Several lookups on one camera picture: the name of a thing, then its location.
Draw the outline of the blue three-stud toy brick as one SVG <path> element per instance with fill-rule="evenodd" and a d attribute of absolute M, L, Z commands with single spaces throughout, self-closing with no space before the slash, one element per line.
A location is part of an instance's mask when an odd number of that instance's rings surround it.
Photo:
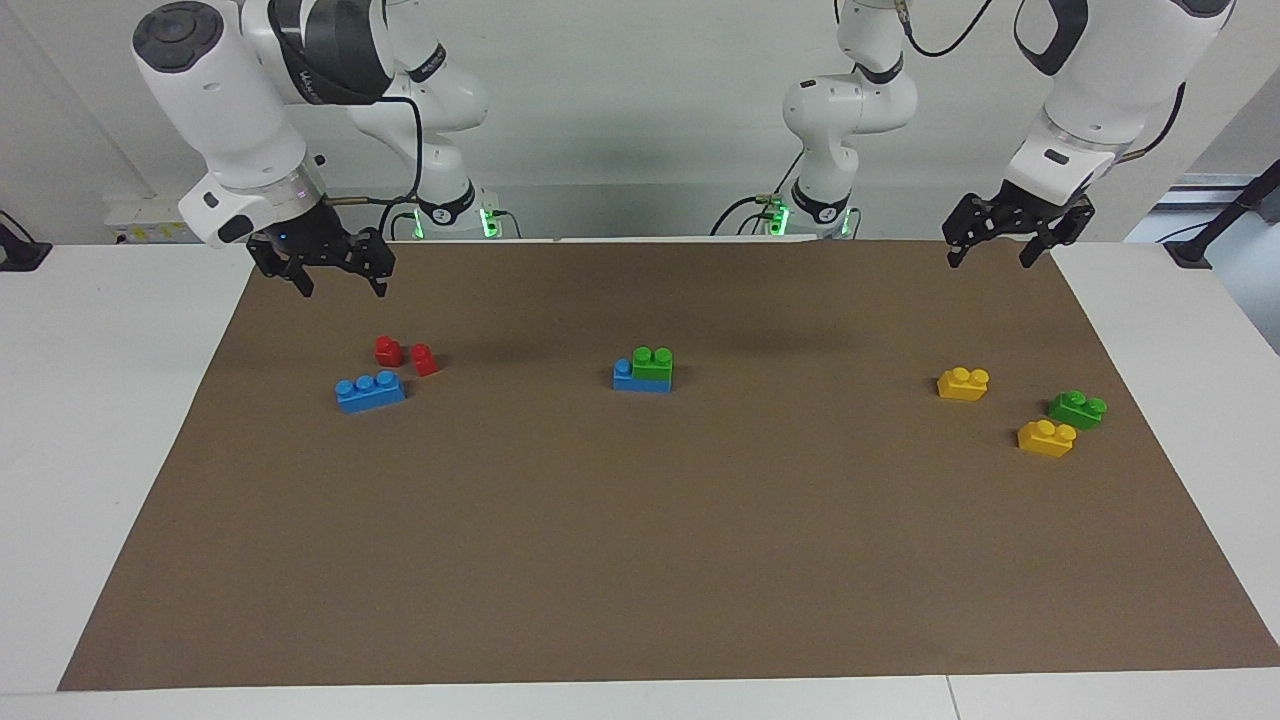
<path fill-rule="evenodd" d="M 335 402 L 344 414 L 366 413 L 407 400 L 403 380 L 393 370 L 340 379 L 334 386 Z"/>
<path fill-rule="evenodd" d="M 641 378 L 635 374 L 631 360 L 621 357 L 613 365 L 612 389 L 618 392 L 668 395 L 673 389 L 673 374 L 666 373 L 664 377 L 657 379 Z"/>

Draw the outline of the yellow two-stud toy brick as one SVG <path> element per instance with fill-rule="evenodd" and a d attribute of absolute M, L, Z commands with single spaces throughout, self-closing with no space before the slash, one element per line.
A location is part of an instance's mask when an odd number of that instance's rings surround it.
<path fill-rule="evenodd" d="M 975 402 L 986 396 L 991 375 L 986 369 L 954 366 L 945 370 L 936 387 L 941 398 Z"/>
<path fill-rule="evenodd" d="M 1074 450 L 1078 429 L 1069 424 L 1059 424 L 1050 419 L 1028 421 L 1018 433 L 1018 447 L 1023 451 L 1062 457 Z"/>

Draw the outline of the black clamp with rod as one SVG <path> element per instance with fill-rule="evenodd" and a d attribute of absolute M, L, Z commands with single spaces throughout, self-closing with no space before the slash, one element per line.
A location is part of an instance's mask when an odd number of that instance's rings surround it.
<path fill-rule="evenodd" d="M 1251 181 L 1224 210 L 1199 227 L 1192 240 L 1166 240 L 1162 246 L 1178 266 L 1208 270 L 1212 265 L 1206 254 L 1211 243 L 1248 213 L 1261 214 L 1267 223 L 1280 223 L 1280 158 Z"/>

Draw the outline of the black table clamp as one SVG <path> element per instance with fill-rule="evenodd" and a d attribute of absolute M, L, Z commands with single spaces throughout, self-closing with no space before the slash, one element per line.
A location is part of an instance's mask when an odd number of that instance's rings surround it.
<path fill-rule="evenodd" d="M 52 251 L 37 241 L 9 211 L 0 209 L 0 273 L 35 272 Z"/>

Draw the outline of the brown paper table mat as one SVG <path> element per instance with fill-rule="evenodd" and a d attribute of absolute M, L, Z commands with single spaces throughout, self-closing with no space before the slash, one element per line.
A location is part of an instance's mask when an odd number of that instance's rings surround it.
<path fill-rule="evenodd" d="M 1280 665 L 1055 260 L 1019 250 L 410 245 L 384 299 L 252 274 L 60 687 Z M 612 389 L 639 346 L 673 351 L 671 393 Z M 986 396 L 941 398 L 954 366 Z M 406 401 L 338 409 L 384 369 Z M 1069 389 L 1105 419 L 1020 450 Z"/>

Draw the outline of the white wall socket box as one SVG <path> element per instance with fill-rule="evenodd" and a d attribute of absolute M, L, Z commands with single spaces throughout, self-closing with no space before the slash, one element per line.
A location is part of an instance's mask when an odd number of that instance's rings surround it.
<path fill-rule="evenodd" d="M 177 199 L 111 202 L 104 224 L 114 243 L 201 243 L 180 215 Z"/>

